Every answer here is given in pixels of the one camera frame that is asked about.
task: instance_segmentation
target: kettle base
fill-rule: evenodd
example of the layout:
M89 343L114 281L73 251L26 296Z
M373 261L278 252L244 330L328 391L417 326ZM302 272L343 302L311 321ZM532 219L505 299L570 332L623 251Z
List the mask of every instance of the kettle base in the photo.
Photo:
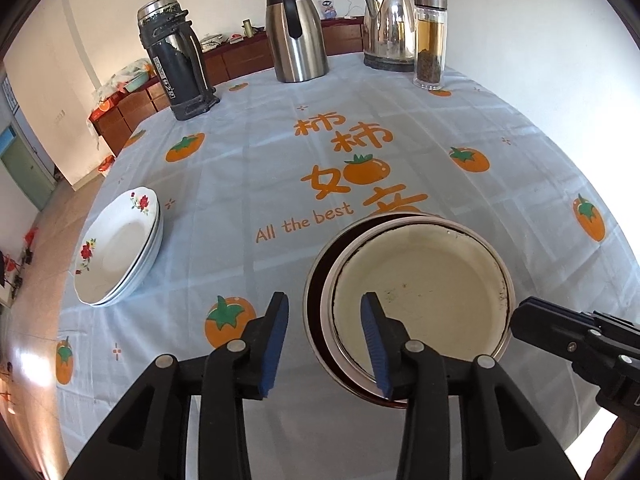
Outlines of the kettle base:
M385 59L383 57L364 55L364 64L376 70L387 70L388 72L413 72L414 60L401 61L394 59Z
M220 102L220 98L213 92L207 92L207 95L198 95L197 97L180 103L178 105L171 105L171 111L179 121L187 121L195 116L208 112L209 109Z

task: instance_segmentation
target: bowl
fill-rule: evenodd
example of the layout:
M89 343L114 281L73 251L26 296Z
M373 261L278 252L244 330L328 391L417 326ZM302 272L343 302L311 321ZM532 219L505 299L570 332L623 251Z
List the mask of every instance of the bowl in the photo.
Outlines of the bowl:
M119 195L91 224L76 256L74 287L86 304L103 301L119 287L145 249L158 216L152 189Z
M162 244L162 234L164 233L164 217L162 211L158 210L158 218L151 233L150 239L145 246L142 254L140 254L134 268L131 270L126 280L120 285L118 290L107 297L103 302L94 303L94 307L111 306L124 300L142 284L151 268L154 266L158 252L160 251L160 245Z
M515 296L506 266L487 241L456 222L418 213L357 222L316 259L304 313L324 368L364 399L406 405L385 399L373 377L359 309L370 290L412 338L443 355L471 361L504 352Z
M140 88L144 83L149 81L149 72L146 70L140 72L135 78L129 81L124 88L127 92L132 93L135 92L138 88Z

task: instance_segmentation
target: glass tea bottle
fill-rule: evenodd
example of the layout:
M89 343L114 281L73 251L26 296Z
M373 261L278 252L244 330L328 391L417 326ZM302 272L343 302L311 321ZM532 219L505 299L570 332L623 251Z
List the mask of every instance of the glass tea bottle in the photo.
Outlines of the glass tea bottle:
M442 87L447 47L447 0L415 0L414 84Z

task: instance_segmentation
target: table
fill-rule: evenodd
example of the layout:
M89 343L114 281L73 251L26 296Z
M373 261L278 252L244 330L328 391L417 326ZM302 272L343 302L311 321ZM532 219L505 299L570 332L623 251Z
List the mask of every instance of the table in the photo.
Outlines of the table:
M58 384L58 407L70 460L158 354L211 352L204 326L219 296L260 316L282 290L291 308L276 385L264 402L245 402L254 476L394 478L404 412L336 384L302 321L319 250L377 210L418 208L475 230L504 259L518 300L536 295L638 321L640 269L622 231L569 158L517 110L453 70L445 91L429 93L410 75L365 67L362 54L332 57L330 67L300 84L265 70L219 85L222 101L208 113L179 123L162 110L118 157L83 233L117 195L147 186L164 208L164 239L143 284L115 306L79 303L69 274L59 336L68 337L74 370ZM204 137L199 149L167 162L194 134ZM568 446L596 410L594 388L517 340L501 364ZM193 423L197 399L191 411ZM188 478L196 478L192 445Z

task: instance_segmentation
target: electric kettle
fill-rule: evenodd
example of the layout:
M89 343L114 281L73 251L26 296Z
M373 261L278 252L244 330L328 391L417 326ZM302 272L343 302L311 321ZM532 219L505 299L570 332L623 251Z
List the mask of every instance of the electric kettle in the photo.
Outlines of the electric kettle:
M265 23L278 81L297 83L329 72L320 16L311 0L267 0Z
M156 66L171 111L191 119L220 102L207 79L202 47L178 0L154 0L138 11L140 41Z
M414 0L365 0L364 64L393 72L414 71Z

